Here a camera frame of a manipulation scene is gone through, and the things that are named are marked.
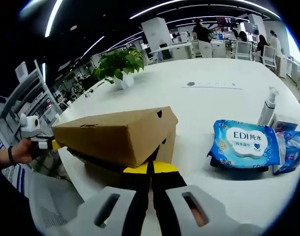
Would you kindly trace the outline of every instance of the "white pot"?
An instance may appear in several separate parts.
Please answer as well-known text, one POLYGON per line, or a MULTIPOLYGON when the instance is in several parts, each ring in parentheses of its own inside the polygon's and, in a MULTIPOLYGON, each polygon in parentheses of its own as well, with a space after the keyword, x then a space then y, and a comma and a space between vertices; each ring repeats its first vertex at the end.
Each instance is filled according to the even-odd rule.
POLYGON ((122 80, 118 79, 118 78, 114 78, 114 83, 115 86, 118 89, 127 89, 129 87, 131 87, 134 84, 134 77, 132 75, 132 73, 128 73, 126 74, 125 72, 122 71, 122 80))

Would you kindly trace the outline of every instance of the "black wristband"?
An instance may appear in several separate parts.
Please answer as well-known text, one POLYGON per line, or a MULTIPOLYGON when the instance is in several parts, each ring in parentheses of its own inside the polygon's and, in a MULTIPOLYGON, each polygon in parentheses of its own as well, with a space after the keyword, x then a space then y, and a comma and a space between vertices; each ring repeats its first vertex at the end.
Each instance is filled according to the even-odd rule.
POLYGON ((12 156, 12 153, 11 153, 12 148, 13 148, 12 146, 10 146, 10 147, 8 148, 8 156, 9 156, 9 160, 10 160, 10 163, 11 163, 12 165, 17 165, 17 163, 14 161, 13 156, 12 156))

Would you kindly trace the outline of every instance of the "blue wet wipes package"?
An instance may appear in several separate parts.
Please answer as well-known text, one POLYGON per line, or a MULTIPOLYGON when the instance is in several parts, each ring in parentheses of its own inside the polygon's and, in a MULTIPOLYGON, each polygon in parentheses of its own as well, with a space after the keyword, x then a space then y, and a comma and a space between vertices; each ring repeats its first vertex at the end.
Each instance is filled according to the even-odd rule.
POLYGON ((211 156, 225 168, 261 168, 280 164, 275 131, 268 126, 217 120, 211 156))
POLYGON ((279 142, 280 165, 273 166, 275 175, 293 171, 300 164, 300 132, 277 132, 279 142))

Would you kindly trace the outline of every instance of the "spray bottle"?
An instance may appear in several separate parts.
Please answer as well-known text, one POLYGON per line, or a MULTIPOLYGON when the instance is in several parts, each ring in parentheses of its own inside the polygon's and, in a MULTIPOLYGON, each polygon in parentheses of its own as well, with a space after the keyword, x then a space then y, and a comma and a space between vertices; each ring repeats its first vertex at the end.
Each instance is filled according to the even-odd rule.
POLYGON ((262 113, 260 114, 260 117, 258 119, 258 125, 268 125, 273 115, 274 108, 276 107, 275 99, 276 99, 276 95, 279 93, 274 87, 269 87, 269 90, 270 90, 269 97, 266 99, 264 103, 262 113))

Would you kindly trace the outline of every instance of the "cardboard box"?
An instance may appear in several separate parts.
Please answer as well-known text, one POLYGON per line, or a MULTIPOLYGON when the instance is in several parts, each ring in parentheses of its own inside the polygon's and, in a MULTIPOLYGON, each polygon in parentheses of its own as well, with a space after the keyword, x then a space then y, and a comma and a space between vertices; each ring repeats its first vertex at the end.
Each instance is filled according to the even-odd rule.
POLYGON ((85 117, 53 127, 56 141, 120 166, 138 167, 156 150, 171 162, 178 119, 170 107, 85 117))

